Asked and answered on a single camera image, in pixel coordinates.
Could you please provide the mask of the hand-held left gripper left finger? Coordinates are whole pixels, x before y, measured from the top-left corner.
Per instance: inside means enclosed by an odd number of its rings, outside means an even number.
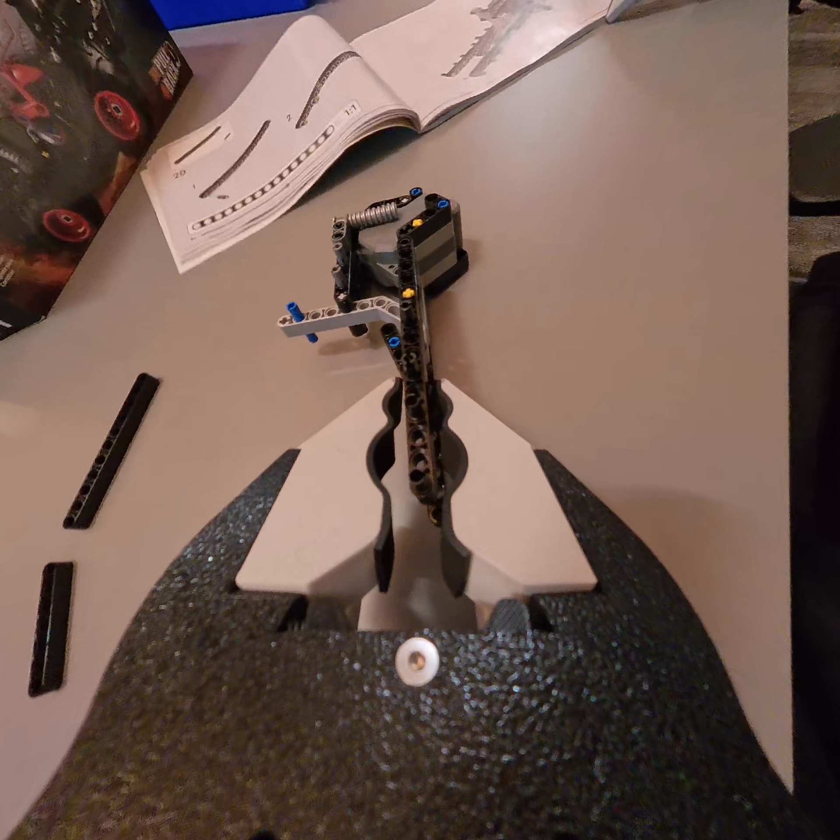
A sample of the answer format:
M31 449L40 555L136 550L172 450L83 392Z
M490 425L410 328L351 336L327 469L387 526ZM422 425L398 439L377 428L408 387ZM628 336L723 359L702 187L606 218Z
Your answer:
M366 595L375 587L382 493L366 466L385 426L384 381L305 441L237 573L241 590Z

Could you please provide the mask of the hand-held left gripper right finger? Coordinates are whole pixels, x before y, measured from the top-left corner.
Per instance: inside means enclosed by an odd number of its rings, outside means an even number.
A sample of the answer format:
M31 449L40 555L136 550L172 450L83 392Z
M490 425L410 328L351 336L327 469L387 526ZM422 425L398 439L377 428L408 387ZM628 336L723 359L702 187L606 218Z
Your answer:
M501 600L590 592L597 579L530 443L448 380L448 419L466 451L450 503L468 550L465 595L490 612Z

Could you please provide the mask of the black toy brick model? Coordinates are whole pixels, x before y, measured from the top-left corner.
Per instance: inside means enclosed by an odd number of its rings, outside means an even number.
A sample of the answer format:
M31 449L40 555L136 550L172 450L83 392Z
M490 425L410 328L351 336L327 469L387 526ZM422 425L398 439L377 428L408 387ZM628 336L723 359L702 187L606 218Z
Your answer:
M303 311L295 302L278 327L288 337L349 329L381 335L403 380L409 486L434 524L442 521L445 492L440 455L442 423L427 326L427 299L435 298L469 267L459 205L414 187L332 221L332 301Z

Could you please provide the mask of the long black toy beam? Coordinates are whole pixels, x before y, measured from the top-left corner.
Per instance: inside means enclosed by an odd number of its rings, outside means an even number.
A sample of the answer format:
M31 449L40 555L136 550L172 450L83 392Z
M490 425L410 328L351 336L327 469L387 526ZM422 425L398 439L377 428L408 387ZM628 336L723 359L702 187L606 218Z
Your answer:
M63 529L92 525L160 384L150 374L138 375L67 511Z

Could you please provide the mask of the short black toy beam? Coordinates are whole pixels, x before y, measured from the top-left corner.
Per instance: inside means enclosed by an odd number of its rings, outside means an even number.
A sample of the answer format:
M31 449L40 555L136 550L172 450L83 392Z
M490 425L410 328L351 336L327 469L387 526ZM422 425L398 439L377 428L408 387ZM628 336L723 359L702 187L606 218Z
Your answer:
M75 569L71 561L47 563L43 569L28 680L30 697L42 696L63 685Z

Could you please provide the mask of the dark toy set box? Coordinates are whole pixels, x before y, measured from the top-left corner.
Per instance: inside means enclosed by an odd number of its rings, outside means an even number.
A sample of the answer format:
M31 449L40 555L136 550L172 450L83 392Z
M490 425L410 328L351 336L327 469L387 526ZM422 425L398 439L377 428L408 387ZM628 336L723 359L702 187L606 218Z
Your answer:
M1 338L44 319L192 70L152 2L1 2Z

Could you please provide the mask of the open instruction booklet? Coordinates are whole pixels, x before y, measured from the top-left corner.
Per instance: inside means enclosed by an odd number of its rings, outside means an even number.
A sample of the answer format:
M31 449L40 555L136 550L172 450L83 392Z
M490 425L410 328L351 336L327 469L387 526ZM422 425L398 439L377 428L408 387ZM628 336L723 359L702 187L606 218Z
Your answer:
M226 111L141 172L179 273L283 215L351 145L437 126L600 24L610 4L433 2L353 42L300 18Z

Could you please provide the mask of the blue storage bin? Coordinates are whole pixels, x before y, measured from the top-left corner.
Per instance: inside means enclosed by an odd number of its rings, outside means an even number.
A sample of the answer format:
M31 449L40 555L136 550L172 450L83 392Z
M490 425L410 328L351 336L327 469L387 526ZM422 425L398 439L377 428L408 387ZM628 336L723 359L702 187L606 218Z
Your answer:
M152 1L169 30L305 11L314 1Z

